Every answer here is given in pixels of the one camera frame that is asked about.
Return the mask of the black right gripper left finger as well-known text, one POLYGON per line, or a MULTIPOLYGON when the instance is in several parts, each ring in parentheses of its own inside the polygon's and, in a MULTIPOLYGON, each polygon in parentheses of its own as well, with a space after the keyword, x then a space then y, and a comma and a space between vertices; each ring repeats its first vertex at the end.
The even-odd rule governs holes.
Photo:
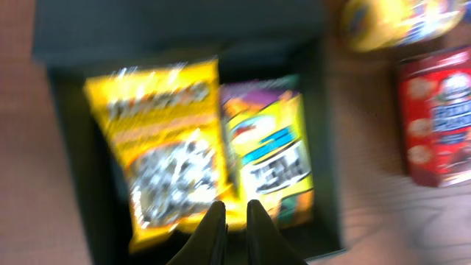
POLYGON ((227 243, 225 205, 214 202, 183 248, 167 265, 222 265, 227 243))

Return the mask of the red hello panda box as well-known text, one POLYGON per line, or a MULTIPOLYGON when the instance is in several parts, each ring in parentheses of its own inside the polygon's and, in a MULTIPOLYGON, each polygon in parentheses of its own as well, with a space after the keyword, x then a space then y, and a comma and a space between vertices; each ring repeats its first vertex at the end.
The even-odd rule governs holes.
POLYGON ((470 179, 470 47, 402 60, 398 99, 408 173, 421 186, 470 179))

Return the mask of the green pretz box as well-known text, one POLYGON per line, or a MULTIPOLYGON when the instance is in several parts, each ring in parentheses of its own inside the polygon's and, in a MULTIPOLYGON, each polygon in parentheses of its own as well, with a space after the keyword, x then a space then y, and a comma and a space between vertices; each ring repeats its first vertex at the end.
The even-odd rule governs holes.
POLYGON ((282 228, 312 219, 314 181, 297 75, 221 86, 228 171, 242 206, 256 199, 282 228))

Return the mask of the yellow snack bag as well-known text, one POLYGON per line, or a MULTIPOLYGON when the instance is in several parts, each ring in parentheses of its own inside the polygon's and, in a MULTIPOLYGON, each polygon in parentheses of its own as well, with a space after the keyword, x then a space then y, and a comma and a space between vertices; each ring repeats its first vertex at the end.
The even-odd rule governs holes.
POLYGON ((244 229, 224 153, 217 59, 121 68, 87 78, 84 92, 127 183, 130 252, 194 232, 215 201, 231 231, 244 229))

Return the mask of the right gripper black triangular right finger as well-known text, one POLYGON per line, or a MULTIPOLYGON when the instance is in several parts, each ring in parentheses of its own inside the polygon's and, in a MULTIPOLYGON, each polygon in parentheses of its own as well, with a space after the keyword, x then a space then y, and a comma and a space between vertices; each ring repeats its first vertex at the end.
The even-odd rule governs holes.
POLYGON ((256 199, 247 203, 247 254, 249 265, 307 265, 256 199))

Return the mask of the yellow candy jar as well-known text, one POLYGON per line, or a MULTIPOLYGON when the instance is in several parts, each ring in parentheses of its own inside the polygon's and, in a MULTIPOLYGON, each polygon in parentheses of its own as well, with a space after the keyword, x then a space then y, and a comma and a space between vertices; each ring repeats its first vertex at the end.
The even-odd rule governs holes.
POLYGON ((351 0, 339 26, 351 49, 369 52, 437 38, 466 13, 464 0, 351 0))

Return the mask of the black gift box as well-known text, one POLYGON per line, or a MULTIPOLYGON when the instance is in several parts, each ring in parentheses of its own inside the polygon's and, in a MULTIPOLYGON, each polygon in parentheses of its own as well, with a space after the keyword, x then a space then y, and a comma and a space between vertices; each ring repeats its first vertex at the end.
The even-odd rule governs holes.
POLYGON ((314 170, 313 221, 283 231, 307 260, 343 253, 320 1, 38 0, 32 56, 46 66, 94 264, 165 264, 181 233, 137 255, 122 173, 82 92, 85 77, 124 66, 217 56, 223 82, 298 73, 314 170))

